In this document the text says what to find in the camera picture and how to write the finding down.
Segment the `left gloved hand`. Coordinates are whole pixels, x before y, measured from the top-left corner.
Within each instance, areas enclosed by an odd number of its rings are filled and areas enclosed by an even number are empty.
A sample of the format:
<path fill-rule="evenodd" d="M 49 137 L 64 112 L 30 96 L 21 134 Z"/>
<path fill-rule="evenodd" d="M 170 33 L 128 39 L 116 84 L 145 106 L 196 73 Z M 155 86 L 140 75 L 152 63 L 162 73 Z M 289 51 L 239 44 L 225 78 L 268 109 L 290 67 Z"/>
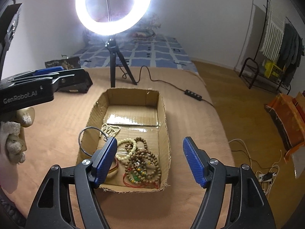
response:
<path fill-rule="evenodd" d="M 11 164 L 25 161 L 27 145 L 24 129 L 33 125 L 35 109 L 32 107 L 1 115 L 1 153 Z"/>

